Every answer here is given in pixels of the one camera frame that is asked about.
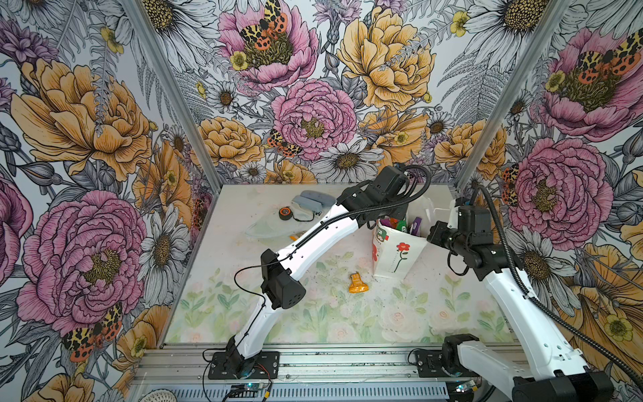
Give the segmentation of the white paper bag red flower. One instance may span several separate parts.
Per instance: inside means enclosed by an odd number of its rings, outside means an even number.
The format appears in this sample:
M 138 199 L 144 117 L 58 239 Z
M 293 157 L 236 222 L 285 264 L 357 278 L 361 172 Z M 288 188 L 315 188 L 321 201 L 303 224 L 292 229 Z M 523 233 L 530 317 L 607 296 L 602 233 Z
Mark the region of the white paper bag red flower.
M 408 206 L 405 220 L 408 232 L 382 226 L 378 221 L 373 234 L 373 274 L 376 277 L 403 280 L 428 246 L 430 228 L 439 220 L 448 221 L 455 199 L 422 197 Z M 410 234 L 415 218 L 422 219 L 420 236 Z

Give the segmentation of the purple Fox's candy bag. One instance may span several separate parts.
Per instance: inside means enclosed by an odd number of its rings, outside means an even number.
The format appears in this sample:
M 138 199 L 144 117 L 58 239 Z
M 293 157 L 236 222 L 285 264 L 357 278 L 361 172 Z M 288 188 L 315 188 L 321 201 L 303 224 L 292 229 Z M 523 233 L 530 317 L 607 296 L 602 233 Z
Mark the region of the purple Fox's candy bag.
M 420 217 L 413 220 L 412 225 L 410 226 L 410 234 L 412 236 L 420 236 L 421 223 L 422 219 Z

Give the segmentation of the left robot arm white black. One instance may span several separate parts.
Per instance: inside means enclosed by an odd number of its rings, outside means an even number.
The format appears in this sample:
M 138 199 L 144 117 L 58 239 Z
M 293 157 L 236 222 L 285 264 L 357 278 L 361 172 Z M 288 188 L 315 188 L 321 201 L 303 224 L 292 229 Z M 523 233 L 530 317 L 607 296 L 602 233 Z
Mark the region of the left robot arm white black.
M 388 212 L 408 204 L 410 175 L 403 167 L 386 167 L 373 180 L 343 190 L 337 201 L 303 237 L 261 255 L 260 299 L 251 318 L 227 343 L 220 367 L 244 378 L 256 364 L 266 338 L 288 309 L 306 296 L 301 278 L 323 254 L 345 237 Z

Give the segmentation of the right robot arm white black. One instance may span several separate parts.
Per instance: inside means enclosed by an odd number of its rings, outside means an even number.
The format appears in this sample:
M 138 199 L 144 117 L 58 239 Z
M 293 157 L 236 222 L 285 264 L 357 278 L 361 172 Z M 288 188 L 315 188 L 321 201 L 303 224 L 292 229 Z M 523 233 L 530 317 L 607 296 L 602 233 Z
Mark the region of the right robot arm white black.
M 582 352 L 559 331 L 556 315 L 537 305 L 527 274 L 515 265 L 510 247 L 495 243 L 490 210 L 456 206 L 446 222 L 430 229 L 431 244 L 460 256 L 467 269 L 494 296 L 527 358 L 519 366 L 470 334 L 445 339 L 442 370 L 452 376 L 474 373 L 512 401 L 608 401 L 614 392 L 609 375 L 593 371 Z

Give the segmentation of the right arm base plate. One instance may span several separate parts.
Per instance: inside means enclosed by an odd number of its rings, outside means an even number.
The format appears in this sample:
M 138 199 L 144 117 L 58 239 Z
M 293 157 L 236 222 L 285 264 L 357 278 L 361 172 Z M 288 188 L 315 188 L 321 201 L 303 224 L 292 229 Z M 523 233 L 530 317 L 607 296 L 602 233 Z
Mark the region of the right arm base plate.
M 433 349 L 415 348 L 411 351 L 409 362 L 415 365 L 420 378 L 465 378 L 476 374 L 463 368 L 446 368 L 443 365 L 442 352 Z

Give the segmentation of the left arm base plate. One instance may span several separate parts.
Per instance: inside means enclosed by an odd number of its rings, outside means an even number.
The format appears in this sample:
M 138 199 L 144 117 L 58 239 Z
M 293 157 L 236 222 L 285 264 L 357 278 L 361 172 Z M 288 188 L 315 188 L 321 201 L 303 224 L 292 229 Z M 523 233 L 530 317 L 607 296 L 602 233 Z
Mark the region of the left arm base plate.
M 281 354 L 260 352 L 252 358 L 231 356 L 225 352 L 214 353 L 210 360 L 209 380 L 275 380 L 278 377 Z

